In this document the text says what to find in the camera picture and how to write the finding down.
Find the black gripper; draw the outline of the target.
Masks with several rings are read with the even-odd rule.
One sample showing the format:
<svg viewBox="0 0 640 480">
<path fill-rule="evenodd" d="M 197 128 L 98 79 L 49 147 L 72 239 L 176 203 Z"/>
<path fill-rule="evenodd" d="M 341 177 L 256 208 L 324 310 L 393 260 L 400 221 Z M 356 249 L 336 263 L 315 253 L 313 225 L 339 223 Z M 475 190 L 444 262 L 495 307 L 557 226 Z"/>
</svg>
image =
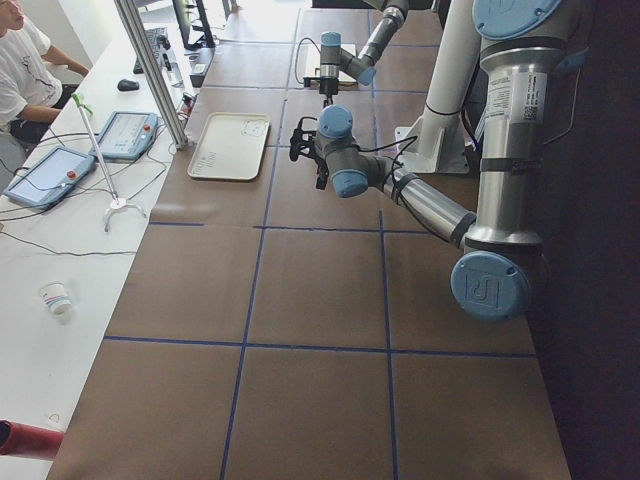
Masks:
<svg viewBox="0 0 640 480">
<path fill-rule="evenodd" d="M 321 157 L 316 150 L 316 130 L 307 130 L 303 124 L 305 120 L 314 120 L 316 117 L 302 116 L 297 126 L 294 128 L 290 137 L 289 145 L 289 159 L 292 162 L 297 162 L 300 156 L 313 160 L 316 164 L 316 184 L 315 188 L 318 190 L 325 190 L 329 178 L 329 169 L 326 161 Z"/>
<path fill-rule="evenodd" d="M 333 105 L 333 95 L 337 95 L 339 91 L 339 71 L 335 69 L 320 69 L 313 75 L 303 77 L 303 85 L 305 88 L 318 86 L 319 93 L 325 95 L 323 99 L 323 108 Z"/>
</svg>

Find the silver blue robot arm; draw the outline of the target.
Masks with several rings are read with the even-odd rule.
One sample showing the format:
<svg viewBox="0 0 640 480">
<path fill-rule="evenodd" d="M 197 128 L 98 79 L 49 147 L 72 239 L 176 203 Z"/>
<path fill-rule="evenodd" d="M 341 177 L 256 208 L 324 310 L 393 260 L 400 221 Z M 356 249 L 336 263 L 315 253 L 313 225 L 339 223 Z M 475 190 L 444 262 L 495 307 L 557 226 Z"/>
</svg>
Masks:
<svg viewBox="0 0 640 480">
<path fill-rule="evenodd" d="M 373 82 L 376 63 L 404 25 L 410 10 L 410 2 L 406 0 L 367 1 L 367 4 L 381 11 L 383 16 L 358 54 L 351 54 L 342 47 L 340 33 L 321 34 L 317 74 L 305 76 L 302 85 L 309 88 L 317 84 L 319 93 L 324 96 L 324 107 L 331 105 L 333 97 L 339 93 L 341 73 L 359 85 L 369 86 Z"/>
<path fill-rule="evenodd" d="M 578 1 L 454 1 L 422 115 L 399 138 L 397 158 L 369 155 L 352 134 L 351 112 L 333 101 L 348 75 L 368 85 L 409 5 L 379 1 L 382 20 L 360 53 L 336 32 L 320 40 L 319 90 L 324 107 L 312 131 L 297 128 L 290 156 L 316 163 L 318 188 L 341 198 L 370 188 L 407 209 L 427 230 L 461 248 L 452 293 L 468 314 L 501 322 L 521 316 L 545 278 L 542 241 L 529 216 L 542 164 L 543 119 L 550 77 L 567 67 L 567 46 L 581 13 Z M 469 211 L 423 180 L 463 172 L 461 113 L 476 69 L 488 77 L 479 163 L 479 196 Z"/>
</svg>

